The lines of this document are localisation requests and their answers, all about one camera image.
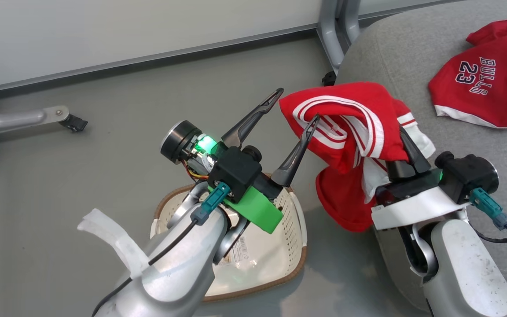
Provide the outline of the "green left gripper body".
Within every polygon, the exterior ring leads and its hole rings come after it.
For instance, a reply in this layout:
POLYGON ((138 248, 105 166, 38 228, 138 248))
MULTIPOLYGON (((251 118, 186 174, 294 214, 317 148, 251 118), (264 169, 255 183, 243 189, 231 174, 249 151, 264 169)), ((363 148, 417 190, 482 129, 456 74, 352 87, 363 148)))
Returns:
POLYGON ((163 139, 161 154, 182 164, 197 183, 199 195, 206 195, 198 210, 191 212, 191 220, 198 225, 220 205, 267 233, 273 233, 282 220, 282 212, 273 203, 281 188, 264 188, 268 180, 256 148, 227 147, 189 121, 181 121, 163 139))

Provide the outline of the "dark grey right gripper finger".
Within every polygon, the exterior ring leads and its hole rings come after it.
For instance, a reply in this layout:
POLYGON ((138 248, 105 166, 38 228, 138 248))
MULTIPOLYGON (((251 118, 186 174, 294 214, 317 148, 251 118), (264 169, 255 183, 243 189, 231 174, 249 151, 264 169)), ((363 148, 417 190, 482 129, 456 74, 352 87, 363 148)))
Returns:
POLYGON ((389 181, 404 181, 412 178, 412 165, 406 161, 386 161, 389 181))
POLYGON ((400 138, 407 155, 407 162, 398 164, 399 174, 423 174, 431 169, 429 161, 412 140, 406 129, 400 125, 400 138))

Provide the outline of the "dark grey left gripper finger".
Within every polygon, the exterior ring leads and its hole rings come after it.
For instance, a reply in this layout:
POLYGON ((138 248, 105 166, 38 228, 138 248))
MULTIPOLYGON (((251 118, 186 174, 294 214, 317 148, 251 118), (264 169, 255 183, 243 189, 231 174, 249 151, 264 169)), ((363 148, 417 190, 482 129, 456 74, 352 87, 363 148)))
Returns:
POLYGON ((252 111, 245 115, 237 124, 230 128, 221 140, 227 147, 241 148, 243 141, 255 128, 261 117, 267 114, 275 106, 276 102, 284 93, 283 88, 278 88, 258 104, 252 111))
POLYGON ((318 122, 320 121, 320 115, 316 115, 304 128, 302 131, 299 141, 290 154, 287 156, 286 160, 277 168, 273 173, 270 179, 282 186, 289 187, 294 179, 294 176, 297 173, 298 167, 301 164, 302 158, 308 148, 309 142, 312 139, 316 131, 316 127, 318 122))

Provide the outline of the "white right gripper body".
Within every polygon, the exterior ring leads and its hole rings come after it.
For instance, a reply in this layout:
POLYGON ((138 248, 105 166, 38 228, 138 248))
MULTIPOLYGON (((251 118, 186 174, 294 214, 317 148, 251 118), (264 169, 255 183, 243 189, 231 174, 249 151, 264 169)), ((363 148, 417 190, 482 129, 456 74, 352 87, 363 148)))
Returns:
POLYGON ((376 229, 392 229, 434 219, 470 205, 455 203, 440 187, 442 170, 377 188, 371 218, 376 229))

